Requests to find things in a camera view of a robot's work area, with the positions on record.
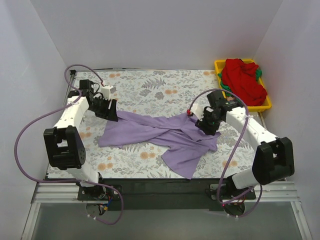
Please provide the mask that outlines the purple t shirt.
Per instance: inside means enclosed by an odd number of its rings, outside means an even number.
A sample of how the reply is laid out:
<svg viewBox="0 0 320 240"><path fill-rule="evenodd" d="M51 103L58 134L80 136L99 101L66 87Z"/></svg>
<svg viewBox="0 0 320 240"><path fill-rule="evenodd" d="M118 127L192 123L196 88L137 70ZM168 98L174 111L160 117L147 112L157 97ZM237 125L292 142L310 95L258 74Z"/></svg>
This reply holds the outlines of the purple t shirt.
<svg viewBox="0 0 320 240"><path fill-rule="evenodd" d="M182 113L165 117L151 117L128 111L118 111L118 121L108 121L99 147L119 147L149 142L168 147L161 156L165 164L176 174L191 179L202 156L218 149L221 135L206 135L196 127L197 119Z"/></svg>

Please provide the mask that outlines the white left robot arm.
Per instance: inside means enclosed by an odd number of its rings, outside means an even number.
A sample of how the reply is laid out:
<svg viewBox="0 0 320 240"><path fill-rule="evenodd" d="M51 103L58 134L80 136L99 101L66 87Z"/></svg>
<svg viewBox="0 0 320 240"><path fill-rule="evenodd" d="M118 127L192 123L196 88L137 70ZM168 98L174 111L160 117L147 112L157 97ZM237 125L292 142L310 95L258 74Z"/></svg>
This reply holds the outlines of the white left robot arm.
<svg viewBox="0 0 320 240"><path fill-rule="evenodd" d="M70 106L63 111L54 127L43 133L50 166L80 180L78 185L95 200L103 199L107 191L101 184L101 174L87 162L79 127L86 111L93 112L98 118L117 122L117 101L112 99L115 91L115 86L107 85L95 92L93 81L81 80L79 90L71 90L67 95L67 104Z"/></svg>

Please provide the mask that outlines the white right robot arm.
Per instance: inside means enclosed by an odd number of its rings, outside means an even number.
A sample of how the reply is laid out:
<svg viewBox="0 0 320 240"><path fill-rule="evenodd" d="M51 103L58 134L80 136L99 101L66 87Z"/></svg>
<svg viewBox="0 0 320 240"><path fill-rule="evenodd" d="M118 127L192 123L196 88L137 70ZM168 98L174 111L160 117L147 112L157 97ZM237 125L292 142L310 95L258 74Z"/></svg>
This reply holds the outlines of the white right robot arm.
<svg viewBox="0 0 320 240"><path fill-rule="evenodd" d="M251 168L220 177L216 199L235 200L257 185L265 186L295 173L293 143L289 138L280 138L265 129L250 116L248 107L238 97L227 100L222 89L205 93L208 106L193 101L188 109L188 115L197 118L196 127L206 135L214 135L221 122L225 122L239 132L240 140L245 140L255 150Z"/></svg>

